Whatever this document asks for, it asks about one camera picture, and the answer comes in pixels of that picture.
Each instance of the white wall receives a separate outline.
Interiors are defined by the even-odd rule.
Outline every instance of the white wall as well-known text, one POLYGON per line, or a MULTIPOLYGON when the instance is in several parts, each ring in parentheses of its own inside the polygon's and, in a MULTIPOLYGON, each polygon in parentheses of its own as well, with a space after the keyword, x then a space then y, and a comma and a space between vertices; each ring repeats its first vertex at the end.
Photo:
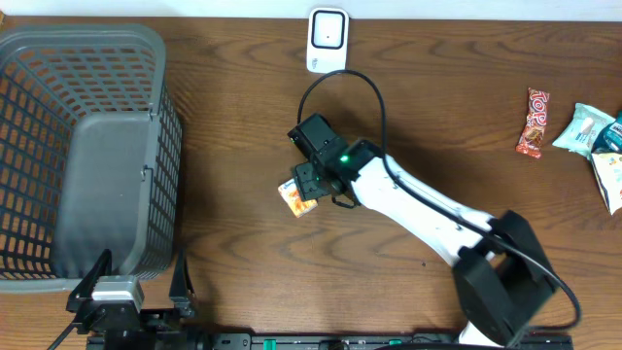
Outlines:
POLYGON ((0 0, 9 16, 306 18, 320 5, 352 18, 622 20, 622 0, 0 0))

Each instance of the snack package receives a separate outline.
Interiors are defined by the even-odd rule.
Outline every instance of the snack package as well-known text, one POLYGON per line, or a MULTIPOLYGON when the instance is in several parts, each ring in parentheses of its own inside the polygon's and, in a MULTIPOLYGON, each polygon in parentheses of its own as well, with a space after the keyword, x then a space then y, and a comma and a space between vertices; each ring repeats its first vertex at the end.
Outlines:
POLYGON ((612 116, 592 106, 576 103, 572 122, 553 142, 553 146, 567 149, 589 159, 597 137, 607 125, 613 122, 615 119, 612 116))
POLYGON ((622 113, 618 119, 609 124, 597 137, 592 153, 622 152, 622 113))
POLYGON ((298 193, 298 188, 295 186, 294 179, 279 186, 279 193, 283 197, 283 200, 288 203, 290 209, 292 209, 292 212, 297 218, 318 206, 318 201, 315 199, 302 201, 300 193, 298 193))
POLYGON ((522 153, 533 158, 542 157, 540 147, 544 138, 544 128, 546 127, 546 115, 548 113, 549 94, 529 88, 529 114, 527 124, 521 134, 516 152, 522 153))
POLYGON ((613 215, 622 207, 622 155, 592 154, 592 166, 606 208, 613 215))

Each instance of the white plug-in device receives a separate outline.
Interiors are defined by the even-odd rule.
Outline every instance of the white plug-in device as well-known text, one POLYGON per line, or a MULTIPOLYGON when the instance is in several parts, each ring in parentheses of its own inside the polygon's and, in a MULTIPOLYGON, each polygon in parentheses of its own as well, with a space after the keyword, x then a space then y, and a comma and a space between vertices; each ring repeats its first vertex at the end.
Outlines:
POLYGON ((350 18, 341 9, 318 8, 309 16, 307 69, 328 73, 346 67, 350 18))

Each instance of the small orange package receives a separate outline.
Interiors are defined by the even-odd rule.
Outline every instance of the small orange package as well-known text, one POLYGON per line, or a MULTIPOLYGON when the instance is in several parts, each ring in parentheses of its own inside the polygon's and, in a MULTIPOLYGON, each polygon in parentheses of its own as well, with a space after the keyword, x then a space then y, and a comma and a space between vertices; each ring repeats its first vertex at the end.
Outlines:
POLYGON ((542 157, 540 148, 546 128, 546 115, 548 114, 548 92, 529 88, 529 114, 527 124, 521 134, 516 152, 533 158, 542 157))
POLYGON ((279 193, 283 197, 283 200, 288 203, 290 209, 292 209, 292 212, 294 212, 294 215, 297 218, 303 216, 318 206, 318 201, 315 199, 302 201, 300 193, 298 193, 298 188, 295 186, 294 179, 291 179, 285 184, 279 186, 279 193))

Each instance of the snack bag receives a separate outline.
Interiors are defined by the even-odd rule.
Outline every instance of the snack bag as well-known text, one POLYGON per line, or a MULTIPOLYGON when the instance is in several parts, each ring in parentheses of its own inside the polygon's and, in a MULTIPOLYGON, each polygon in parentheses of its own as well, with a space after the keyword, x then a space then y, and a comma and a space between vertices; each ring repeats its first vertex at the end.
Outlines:
POLYGON ((553 146, 567 149, 589 159, 592 147, 601 131, 613 122, 615 119, 608 114, 592 106, 576 103, 572 122, 553 142, 553 146))
POLYGON ((297 218, 303 216, 318 206, 318 201, 315 199, 302 201, 298 188, 295 186, 294 179, 291 179, 285 184, 279 186, 279 193, 281 194, 281 197, 283 197, 283 200, 288 203, 290 209, 292 209, 292 212, 297 218))
POLYGON ((622 207, 622 155, 592 154, 594 174, 609 214, 622 207))
POLYGON ((544 128, 546 127, 546 116, 548 113, 548 92, 538 91, 529 88, 529 114, 527 124, 521 134, 516 152, 522 153, 533 158, 542 157, 540 148, 544 138, 544 128))

